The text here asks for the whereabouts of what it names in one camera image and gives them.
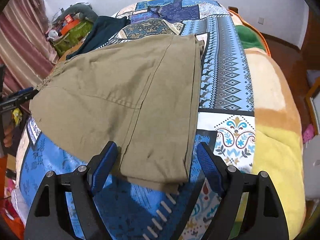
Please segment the pink slipper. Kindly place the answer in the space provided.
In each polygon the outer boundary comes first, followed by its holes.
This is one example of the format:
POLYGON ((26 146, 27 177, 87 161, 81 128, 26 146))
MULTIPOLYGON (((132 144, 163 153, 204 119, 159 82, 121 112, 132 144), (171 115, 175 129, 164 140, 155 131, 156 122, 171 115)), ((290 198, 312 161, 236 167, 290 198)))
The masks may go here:
POLYGON ((306 144, 315 136, 315 130, 312 124, 309 124, 302 134, 303 143, 306 144))

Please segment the striped pink curtain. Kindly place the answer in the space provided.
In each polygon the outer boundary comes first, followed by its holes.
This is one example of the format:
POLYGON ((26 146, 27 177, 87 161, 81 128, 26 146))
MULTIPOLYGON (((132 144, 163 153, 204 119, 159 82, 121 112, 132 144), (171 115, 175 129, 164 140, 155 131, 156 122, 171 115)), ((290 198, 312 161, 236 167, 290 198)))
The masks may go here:
POLYGON ((47 41, 44 0, 9 0, 1 12, 1 64, 4 92, 33 87, 47 77, 59 56, 47 41))

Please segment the yellow orange fleece blanket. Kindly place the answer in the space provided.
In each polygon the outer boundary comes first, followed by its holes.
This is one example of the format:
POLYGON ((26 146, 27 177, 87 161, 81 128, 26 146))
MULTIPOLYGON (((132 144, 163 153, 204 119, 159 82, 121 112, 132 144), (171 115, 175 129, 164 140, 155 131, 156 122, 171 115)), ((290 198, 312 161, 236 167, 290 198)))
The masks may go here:
POLYGON ((261 33, 230 12, 251 74, 255 114, 253 173, 266 171, 286 216, 289 238, 301 231, 305 215, 303 142, 300 115, 287 80, 261 33))

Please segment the grey plush toy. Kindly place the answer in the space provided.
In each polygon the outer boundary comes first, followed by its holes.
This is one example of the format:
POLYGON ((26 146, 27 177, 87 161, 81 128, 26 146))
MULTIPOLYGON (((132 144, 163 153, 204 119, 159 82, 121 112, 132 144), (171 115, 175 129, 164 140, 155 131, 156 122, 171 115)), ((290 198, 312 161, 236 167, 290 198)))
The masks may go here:
POLYGON ((67 15, 77 15, 77 14, 79 15, 79 19, 81 21, 88 20, 90 22, 95 22, 98 18, 98 15, 93 11, 90 5, 86 5, 84 3, 76 3, 68 7, 66 10, 64 10, 54 22, 56 23, 64 20, 67 15))

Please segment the wall power socket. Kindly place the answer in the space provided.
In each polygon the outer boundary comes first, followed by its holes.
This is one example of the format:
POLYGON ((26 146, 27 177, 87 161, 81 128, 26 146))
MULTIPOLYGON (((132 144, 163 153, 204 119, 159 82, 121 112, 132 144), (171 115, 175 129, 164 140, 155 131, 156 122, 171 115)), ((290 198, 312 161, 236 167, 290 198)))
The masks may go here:
POLYGON ((264 24, 264 18, 262 18, 262 17, 258 18, 258 24, 263 25, 264 24))

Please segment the wooden headboard panel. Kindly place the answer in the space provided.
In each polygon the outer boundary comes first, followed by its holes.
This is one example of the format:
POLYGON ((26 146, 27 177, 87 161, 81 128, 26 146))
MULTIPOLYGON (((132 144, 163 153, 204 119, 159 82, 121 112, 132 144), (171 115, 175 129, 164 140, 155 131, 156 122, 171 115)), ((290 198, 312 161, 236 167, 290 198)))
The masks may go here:
POLYGON ((67 55, 76 52, 83 44, 83 41, 79 42, 77 45, 73 46, 72 48, 68 49, 58 60, 58 63, 66 61, 67 55))

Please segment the blue patchwork bedsheet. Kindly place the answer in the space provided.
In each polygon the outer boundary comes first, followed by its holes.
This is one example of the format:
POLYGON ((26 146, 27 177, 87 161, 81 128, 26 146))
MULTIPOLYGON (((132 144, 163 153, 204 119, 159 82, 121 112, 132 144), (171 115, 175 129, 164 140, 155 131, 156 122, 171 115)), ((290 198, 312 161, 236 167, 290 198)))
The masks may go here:
MULTIPOLYGON (((130 20, 108 44, 174 31, 206 42, 195 142, 206 142, 227 165, 249 173, 255 150, 254 103, 244 49, 227 10, 213 0, 155 0, 118 11, 130 20)), ((47 171, 74 171, 82 161, 57 147, 28 118, 17 150, 12 203, 23 221, 47 171)), ((113 239, 200 239, 215 215, 214 193, 195 155, 189 181, 165 193, 109 176, 95 204, 113 239)))

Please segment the orange box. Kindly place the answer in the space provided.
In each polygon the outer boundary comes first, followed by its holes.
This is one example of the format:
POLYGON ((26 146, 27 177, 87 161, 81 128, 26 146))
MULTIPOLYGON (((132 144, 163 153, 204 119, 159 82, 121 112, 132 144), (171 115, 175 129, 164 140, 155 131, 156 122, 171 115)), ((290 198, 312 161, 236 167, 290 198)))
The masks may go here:
POLYGON ((76 25, 80 23, 79 19, 74 19, 71 15, 67 15, 65 17, 65 21, 66 25, 60 31, 61 35, 67 34, 72 28, 74 28, 76 25))

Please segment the green patterned bag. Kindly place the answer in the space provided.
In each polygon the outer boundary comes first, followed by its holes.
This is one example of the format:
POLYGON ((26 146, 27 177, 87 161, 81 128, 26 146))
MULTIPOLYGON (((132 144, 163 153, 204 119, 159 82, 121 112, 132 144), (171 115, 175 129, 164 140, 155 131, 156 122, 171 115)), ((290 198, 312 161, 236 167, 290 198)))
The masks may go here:
POLYGON ((67 50, 77 45, 92 30, 93 23, 87 20, 74 20, 61 29, 61 36, 56 41, 52 41, 59 57, 67 50))

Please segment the dark navy garment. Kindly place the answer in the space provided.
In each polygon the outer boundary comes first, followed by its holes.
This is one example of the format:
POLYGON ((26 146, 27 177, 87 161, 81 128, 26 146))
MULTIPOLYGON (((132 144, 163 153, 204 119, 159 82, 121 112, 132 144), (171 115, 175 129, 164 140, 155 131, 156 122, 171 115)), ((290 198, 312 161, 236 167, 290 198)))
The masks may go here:
POLYGON ((69 60, 77 55, 88 53, 101 47, 130 23, 131 21, 126 16, 123 18, 99 16, 80 48, 67 55, 66 59, 69 60))

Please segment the khaki pants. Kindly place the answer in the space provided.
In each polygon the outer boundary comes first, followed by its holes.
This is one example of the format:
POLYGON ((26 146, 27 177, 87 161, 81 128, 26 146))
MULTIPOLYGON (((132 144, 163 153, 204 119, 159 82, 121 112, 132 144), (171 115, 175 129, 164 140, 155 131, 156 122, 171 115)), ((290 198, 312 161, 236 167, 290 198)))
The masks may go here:
POLYGON ((113 141, 114 175, 175 193, 190 176, 205 42, 151 35, 58 64, 30 102, 37 126, 89 161, 113 141))

